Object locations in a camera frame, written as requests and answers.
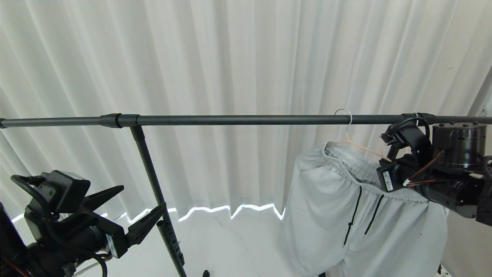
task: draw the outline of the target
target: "elastic waistband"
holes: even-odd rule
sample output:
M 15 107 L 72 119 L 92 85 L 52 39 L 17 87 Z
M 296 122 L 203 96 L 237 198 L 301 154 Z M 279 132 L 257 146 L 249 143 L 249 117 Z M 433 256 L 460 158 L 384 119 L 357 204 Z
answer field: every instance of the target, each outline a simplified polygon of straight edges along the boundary
M 343 145 L 329 141 L 323 145 L 321 152 L 328 162 L 327 166 L 371 193 L 406 202 L 429 202 L 425 197 L 409 188 L 393 192 L 383 191 L 376 173 L 379 164 L 352 152 Z

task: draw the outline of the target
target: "pleated curtain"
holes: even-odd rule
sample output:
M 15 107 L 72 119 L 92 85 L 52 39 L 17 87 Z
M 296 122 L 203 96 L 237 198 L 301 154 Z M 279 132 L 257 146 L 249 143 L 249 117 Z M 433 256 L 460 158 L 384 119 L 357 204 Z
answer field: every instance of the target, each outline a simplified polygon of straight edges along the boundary
M 492 1 L 1 1 L 0 117 L 353 114 L 468 115 L 492 65 Z M 351 126 L 381 151 L 387 126 Z M 169 208 L 282 211 L 295 157 L 345 126 L 144 127 Z M 0 198 L 12 174 L 77 173 L 98 210 L 156 205 L 128 128 L 0 131 Z

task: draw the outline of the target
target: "beige wall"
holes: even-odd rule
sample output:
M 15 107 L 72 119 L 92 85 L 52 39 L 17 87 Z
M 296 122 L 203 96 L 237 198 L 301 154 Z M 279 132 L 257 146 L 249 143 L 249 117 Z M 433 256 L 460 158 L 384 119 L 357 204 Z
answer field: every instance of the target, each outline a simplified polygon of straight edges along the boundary
M 488 126 L 485 154 L 492 155 L 492 126 Z M 492 227 L 450 213 L 442 260 L 454 277 L 492 276 Z

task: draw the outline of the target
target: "clothes rack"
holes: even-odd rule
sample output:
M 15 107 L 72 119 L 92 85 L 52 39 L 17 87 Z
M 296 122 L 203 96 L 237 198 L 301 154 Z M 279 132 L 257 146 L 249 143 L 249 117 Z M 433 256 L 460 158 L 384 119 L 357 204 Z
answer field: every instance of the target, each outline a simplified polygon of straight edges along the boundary
M 478 122 L 492 124 L 492 117 L 436 116 L 428 113 L 407 113 L 398 115 L 353 115 L 352 124 L 394 124 L 406 118 L 424 118 L 428 124 Z M 144 164 L 149 182 L 158 204 L 165 199 L 157 180 L 154 165 L 145 142 L 142 126 L 183 126 L 183 125 L 346 125 L 349 115 L 138 115 L 112 113 L 96 117 L 54 117 L 54 118 L 0 118 L 0 129 L 13 127 L 54 127 L 54 126 L 104 126 L 110 128 L 130 127 Z M 172 245 L 171 234 L 174 228 L 170 223 L 167 209 L 163 215 L 164 223 L 158 223 L 162 239 L 173 260 L 178 275 L 186 277 L 184 259 L 179 246 Z

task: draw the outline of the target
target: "black drawstring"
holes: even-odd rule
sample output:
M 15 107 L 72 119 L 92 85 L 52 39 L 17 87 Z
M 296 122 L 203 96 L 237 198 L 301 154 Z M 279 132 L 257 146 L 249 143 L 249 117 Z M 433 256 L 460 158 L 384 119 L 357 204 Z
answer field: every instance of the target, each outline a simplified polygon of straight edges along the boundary
M 368 234 L 369 228 L 372 225 L 372 222 L 374 221 L 374 218 L 376 217 L 377 209 L 379 209 L 379 204 L 381 204 L 381 200 L 383 200 L 383 197 L 384 197 L 384 195 L 381 195 L 381 197 L 379 198 L 379 201 L 377 202 L 377 205 L 376 205 L 376 210 L 374 210 L 374 214 L 372 215 L 372 219 L 370 220 L 369 226 L 366 229 L 366 232 L 364 233 L 364 235 L 367 235 Z
M 354 211 L 354 214 L 352 216 L 352 222 L 350 222 L 348 224 L 347 235 L 345 235 L 345 240 L 343 241 L 343 246 L 345 246 L 345 244 L 347 243 L 348 234 L 350 233 L 350 227 L 352 227 L 352 225 L 354 225 L 355 213 L 357 212 L 357 207 L 359 206 L 359 201 L 361 199 L 361 195 L 362 195 L 362 187 L 359 187 L 359 197 L 357 198 L 357 204 L 355 204 L 355 211 Z

